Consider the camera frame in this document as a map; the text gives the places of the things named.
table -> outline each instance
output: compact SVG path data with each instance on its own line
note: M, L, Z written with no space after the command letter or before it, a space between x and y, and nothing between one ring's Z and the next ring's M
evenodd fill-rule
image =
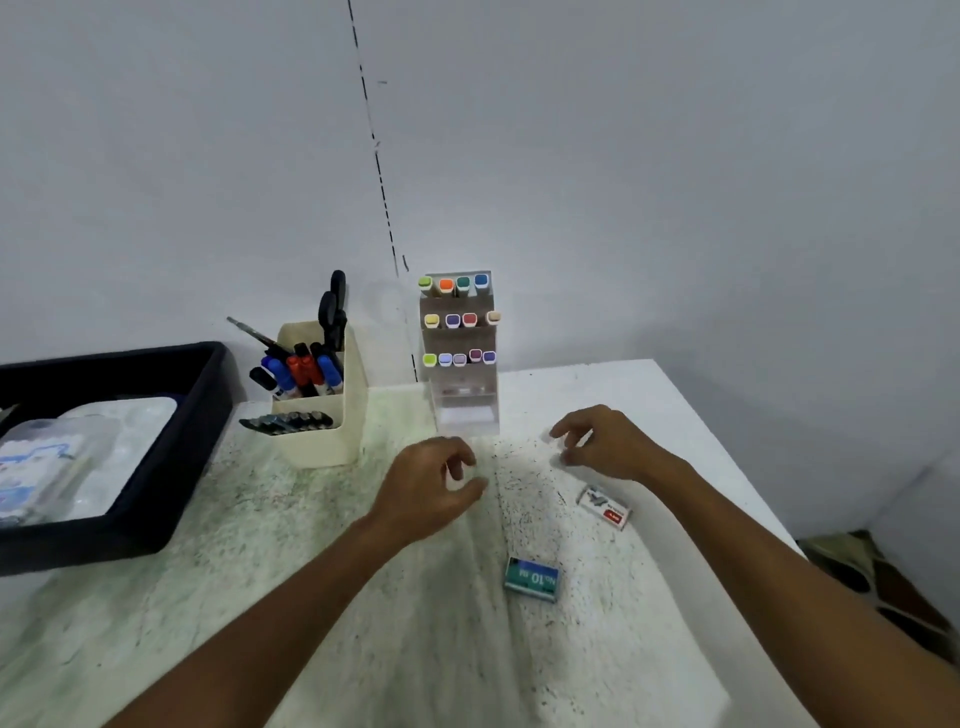
M660 502L618 532L539 434L605 402L786 543L789 535L655 362L500 377L501 433L474 444L491 487L404 550L331 631L272 726L813 726ZM0 610L0 724L97 726L328 544L393 455L435 429L422 387L372 390L360 460L296 472L241 405L170 545L55 573ZM507 555L563 571L557 604L506 594Z

forearm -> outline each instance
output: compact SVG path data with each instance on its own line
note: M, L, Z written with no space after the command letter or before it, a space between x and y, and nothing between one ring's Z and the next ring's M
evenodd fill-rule
M682 463L648 487L673 512L817 721L960 724L960 680Z
M361 519L214 635L108 728L259 728L364 584L401 544Z

clear plastic marker stand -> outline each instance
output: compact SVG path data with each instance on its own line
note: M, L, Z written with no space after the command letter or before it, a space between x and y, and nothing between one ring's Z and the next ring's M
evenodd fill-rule
M488 324L487 314L495 311L493 304L493 276L490 271L427 274L434 281L433 290L420 293L420 337L423 352L439 356L442 353L464 354L464 366L437 366L420 369L430 386L437 430L442 435L496 435L500 432L500 408L497 400L496 361L470 361L471 351L496 352L497 326ZM486 288L477 288L476 276L486 276ZM441 295L441 279L470 279L469 291ZM476 326L465 326L464 314L476 314ZM438 328L427 328L424 316L440 316ZM448 328L447 314L458 314L460 325Z

blue marker cap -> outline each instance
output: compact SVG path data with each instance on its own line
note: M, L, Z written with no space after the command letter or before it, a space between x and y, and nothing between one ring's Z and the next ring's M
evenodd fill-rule
M326 384L331 389L336 389L344 380L340 376L340 372L337 371L337 368L333 366L333 362L330 361L330 357L324 354L319 359L317 363L320 365L320 371L324 373L324 379L326 379Z
M270 373L276 378L276 383L280 385L280 389L284 392L297 389L297 383L294 381L293 376L291 376L290 370L283 366L283 362L279 359L274 359L272 356L264 356L263 359L260 360L260 364L270 370Z

marker holder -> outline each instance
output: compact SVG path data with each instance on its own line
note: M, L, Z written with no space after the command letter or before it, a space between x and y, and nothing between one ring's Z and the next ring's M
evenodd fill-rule
M487 289L477 291L470 287L466 296L433 297L420 296L420 338L423 353L463 353L471 349L484 352L496 351L496 326L486 325L488 311L496 306L493 302L493 276L490 271L464 273L429 274L433 280L460 276L473 276L485 273L490 278ZM423 317L429 313L440 316L446 321L446 314L477 314L478 324L474 328L427 328ZM427 380L433 399L433 413L437 421L437 431L442 435L496 435L500 431L500 406L497 394L497 375L494 364L469 363L457 367L419 367L422 377Z
M289 350L301 341L309 346L314 341L323 340L324 330L317 321L284 324L276 336L279 345ZM363 423L367 418L367 374L350 324L347 324L344 350L337 352L337 356L344 366L342 393L274 402L273 414L320 410L333 420L330 429L291 432L270 438L295 468L346 465L354 462L360 454Z

